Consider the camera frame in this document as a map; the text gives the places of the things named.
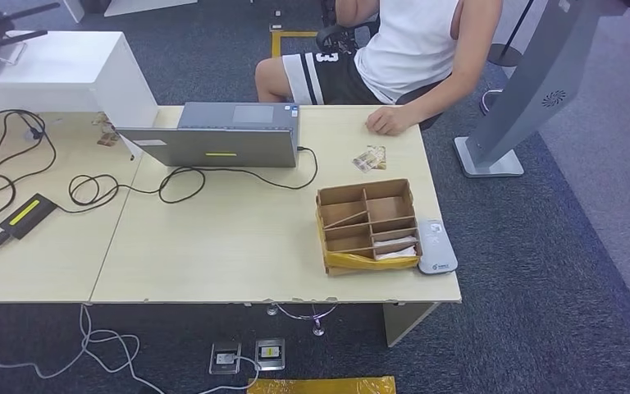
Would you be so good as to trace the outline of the person's left hand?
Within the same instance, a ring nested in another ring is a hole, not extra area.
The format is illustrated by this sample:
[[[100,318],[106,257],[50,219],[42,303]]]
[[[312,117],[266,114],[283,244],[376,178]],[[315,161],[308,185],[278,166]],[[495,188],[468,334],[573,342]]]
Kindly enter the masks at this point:
[[[378,135],[399,135],[412,124],[404,107],[380,107],[365,121],[367,129]]]

